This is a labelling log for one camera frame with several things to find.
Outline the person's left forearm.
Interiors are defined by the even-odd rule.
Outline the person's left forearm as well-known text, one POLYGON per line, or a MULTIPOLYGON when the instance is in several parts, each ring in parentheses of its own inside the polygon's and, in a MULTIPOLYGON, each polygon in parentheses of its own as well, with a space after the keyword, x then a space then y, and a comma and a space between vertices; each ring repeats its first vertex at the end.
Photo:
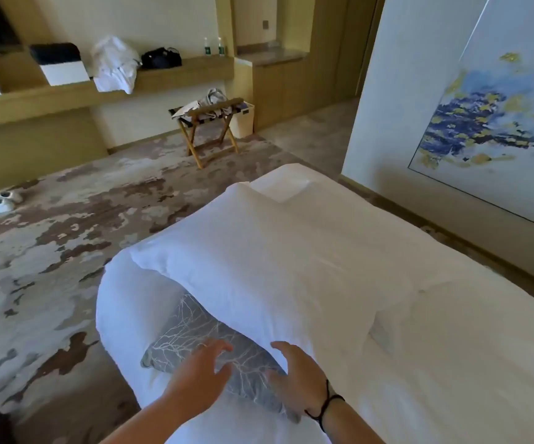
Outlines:
POLYGON ((198 412, 182 393, 166 392, 130 418, 100 444, 165 444, 198 412))

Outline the person's left hand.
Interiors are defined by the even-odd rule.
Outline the person's left hand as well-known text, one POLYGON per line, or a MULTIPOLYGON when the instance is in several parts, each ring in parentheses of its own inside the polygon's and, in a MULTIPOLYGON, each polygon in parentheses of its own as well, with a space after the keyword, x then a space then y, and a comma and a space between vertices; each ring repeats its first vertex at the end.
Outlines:
POLYGON ((216 367, 222 353, 232 350, 233 346, 224 340, 211 339, 202 343, 172 374, 164 394, 182 393, 198 415, 208 410, 226 387, 211 383, 210 368, 216 367))

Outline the wooden cabinet with stone top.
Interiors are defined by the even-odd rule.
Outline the wooden cabinet with stone top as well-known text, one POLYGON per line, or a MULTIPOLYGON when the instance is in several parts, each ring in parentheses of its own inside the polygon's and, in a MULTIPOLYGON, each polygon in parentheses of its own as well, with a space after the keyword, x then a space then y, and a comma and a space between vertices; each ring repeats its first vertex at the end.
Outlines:
POLYGON ((276 48, 235 57, 229 93, 254 105, 254 132, 308 112, 307 55, 276 48))

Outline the white bed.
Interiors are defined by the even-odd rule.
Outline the white bed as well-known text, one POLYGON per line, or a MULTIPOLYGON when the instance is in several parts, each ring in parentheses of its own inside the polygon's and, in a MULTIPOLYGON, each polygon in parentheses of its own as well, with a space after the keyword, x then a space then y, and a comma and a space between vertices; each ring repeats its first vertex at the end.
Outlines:
MULTIPOLYGON (((341 373, 323 370, 386 443, 534 444, 534 297, 302 164, 242 183, 319 227, 383 250, 413 281, 411 293, 375 314, 357 359, 341 373)), ((139 267, 135 245, 106 265, 95 324, 145 408, 174 372, 144 368, 141 359, 189 292, 139 267)), ((308 418, 294 424, 227 393, 174 443, 329 444, 308 418)))

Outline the black handbag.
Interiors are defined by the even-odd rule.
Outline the black handbag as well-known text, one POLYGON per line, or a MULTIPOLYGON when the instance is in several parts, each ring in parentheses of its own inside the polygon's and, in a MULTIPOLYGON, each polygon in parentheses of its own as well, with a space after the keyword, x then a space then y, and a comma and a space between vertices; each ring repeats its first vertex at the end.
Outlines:
POLYGON ((160 47, 141 56, 142 70, 163 70, 182 66, 182 58, 175 48, 160 47))

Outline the person's right hand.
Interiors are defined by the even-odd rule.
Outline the person's right hand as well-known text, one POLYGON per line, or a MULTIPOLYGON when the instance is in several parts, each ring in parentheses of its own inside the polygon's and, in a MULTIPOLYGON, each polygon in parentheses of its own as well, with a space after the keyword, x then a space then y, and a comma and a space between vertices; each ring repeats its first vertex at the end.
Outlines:
POLYGON ((298 414, 308 410, 317 416, 327 397, 327 376, 315 360, 297 345, 275 341, 271 343, 271 347, 280 351, 286 359, 286 374, 290 379, 289 394, 277 397, 287 408, 298 414))

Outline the white waste bin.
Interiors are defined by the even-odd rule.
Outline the white waste bin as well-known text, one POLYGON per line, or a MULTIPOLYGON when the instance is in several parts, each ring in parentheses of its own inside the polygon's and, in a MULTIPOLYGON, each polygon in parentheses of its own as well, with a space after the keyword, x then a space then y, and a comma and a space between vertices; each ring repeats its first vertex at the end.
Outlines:
POLYGON ((242 102, 235 106, 230 123, 230 130, 236 139, 245 138, 254 133, 255 105, 242 102))

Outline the long wooden wall shelf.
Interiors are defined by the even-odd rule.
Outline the long wooden wall shelf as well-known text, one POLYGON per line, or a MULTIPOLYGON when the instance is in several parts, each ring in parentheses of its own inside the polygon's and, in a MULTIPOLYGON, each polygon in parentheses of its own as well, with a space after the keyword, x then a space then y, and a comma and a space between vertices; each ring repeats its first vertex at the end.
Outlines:
POLYGON ((194 57, 182 66, 138 72, 132 94, 122 90, 99 92, 93 81, 42 86, 0 95, 0 125, 110 104, 211 81, 226 81, 234 76, 234 58, 194 57))

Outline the white pillow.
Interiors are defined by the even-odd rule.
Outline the white pillow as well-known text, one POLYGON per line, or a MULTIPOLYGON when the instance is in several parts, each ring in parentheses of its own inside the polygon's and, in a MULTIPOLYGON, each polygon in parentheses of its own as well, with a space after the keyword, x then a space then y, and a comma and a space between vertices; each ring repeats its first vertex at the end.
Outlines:
POLYGON ((361 354, 375 314, 414 283, 383 250, 315 225, 237 183, 131 248, 263 348, 295 344, 329 375, 361 354))

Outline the grey patterned cushion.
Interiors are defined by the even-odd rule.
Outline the grey patterned cushion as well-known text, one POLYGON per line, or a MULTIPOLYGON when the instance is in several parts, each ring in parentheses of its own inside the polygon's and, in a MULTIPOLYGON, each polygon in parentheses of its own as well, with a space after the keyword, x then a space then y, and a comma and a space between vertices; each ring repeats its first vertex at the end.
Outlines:
POLYGON ((171 311, 159 337, 145 350, 141 366, 171 374, 182 360, 209 339, 224 340, 233 346, 231 352, 220 354, 215 364, 216 369, 224 364, 232 365, 232 374, 224 389, 229 396, 253 402, 291 423, 300 423, 301 416, 288 410, 269 386, 267 370, 284 373, 271 354, 214 318, 187 292, 171 311))

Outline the white striped tote bag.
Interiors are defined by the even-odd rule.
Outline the white striped tote bag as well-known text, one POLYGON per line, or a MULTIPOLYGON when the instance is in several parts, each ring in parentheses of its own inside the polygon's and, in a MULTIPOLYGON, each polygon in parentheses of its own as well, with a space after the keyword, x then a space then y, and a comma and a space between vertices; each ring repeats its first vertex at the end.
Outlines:
MULTIPOLYGON (((210 88, 204 97, 176 109, 176 111, 171 113, 171 117, 172 119, 183 119, 192 122, 193 116, 191 115, 191 112, 209 106, 214 106, 226 101, 228 101, 228 99, 221 89, 210 88)), ((232 112, 232 106, 221 107, 219 109, 213 109, 211 111, 204 111, 199 115, 199 119, 217 118, 222 114, 230 115, 232 112)))

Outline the blue and yellow abstract painting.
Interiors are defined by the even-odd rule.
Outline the blue and yellow abstract painting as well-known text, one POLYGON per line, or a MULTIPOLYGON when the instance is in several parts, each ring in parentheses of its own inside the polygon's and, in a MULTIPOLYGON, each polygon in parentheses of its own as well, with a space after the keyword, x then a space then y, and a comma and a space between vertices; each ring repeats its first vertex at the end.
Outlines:
POLYGON ((487 0, 409 169, 534 223, 534 0, 487 0))

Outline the wooden folding luggage rack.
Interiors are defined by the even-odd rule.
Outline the wooden folding luggage rack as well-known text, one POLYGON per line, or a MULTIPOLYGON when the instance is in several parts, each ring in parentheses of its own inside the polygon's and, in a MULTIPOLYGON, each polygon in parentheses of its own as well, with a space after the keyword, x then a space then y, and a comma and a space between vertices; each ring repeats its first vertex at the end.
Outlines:
POLYGON ((231 123, 245 106, 243 98, 236 97, 206 106, 194 102, 168 110, 184 136, 187 156, 192 157, 198 169, 204 169, 221 153, 240 153, 231 123))

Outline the black wrist band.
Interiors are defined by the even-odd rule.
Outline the black wrist band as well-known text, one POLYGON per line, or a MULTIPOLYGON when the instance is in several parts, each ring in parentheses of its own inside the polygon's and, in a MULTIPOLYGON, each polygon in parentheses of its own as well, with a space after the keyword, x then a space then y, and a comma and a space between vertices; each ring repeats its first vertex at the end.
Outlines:
POLYGON ((339 394, 336 393, 336 391, 334 391, 333 387, 331 386, 330 384, 330 381, 329 379, 326 379, 326 394, 327 394, 327 397, 326 399, 324 400, 324 402, 322 403, 322 406, 320 408, 320 411, 319 411, 319 414, 317 416, 311 414, 308 410, 304 410, 304 413, 307 417, 311 418, 312 420, 314 420, 315 422, 318 423, 321 431, 323 433, 326 433, 325 430, 324 430, 324 425, 323 425, 323 420, 324 420, 324 415, 326 414, 330 404, 333 402, 333 401, 336 401, 336 400, 339 400, 339 401, 342 401, 342 402, 345 402, 345 398, 339 394))

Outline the white crumpled garment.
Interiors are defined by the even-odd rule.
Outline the white crumpled garment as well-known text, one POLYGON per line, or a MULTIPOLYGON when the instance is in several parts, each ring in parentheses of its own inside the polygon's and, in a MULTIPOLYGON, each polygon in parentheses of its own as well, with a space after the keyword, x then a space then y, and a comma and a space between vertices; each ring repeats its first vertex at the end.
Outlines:
POLYGON ((141 65, 135 49, 110 35, 93 46, 91 58, 92 79, 98 92, 132 94, 141 65))

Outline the person's right forearm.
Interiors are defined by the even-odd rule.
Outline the person's right forearm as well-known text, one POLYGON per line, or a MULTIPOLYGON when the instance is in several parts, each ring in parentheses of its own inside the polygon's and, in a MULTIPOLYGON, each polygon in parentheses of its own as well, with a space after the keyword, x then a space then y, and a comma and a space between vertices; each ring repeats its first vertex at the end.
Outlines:
POLYGON ((323 420, 331 444, 385 444, 346 402, 333 401, 323 420))

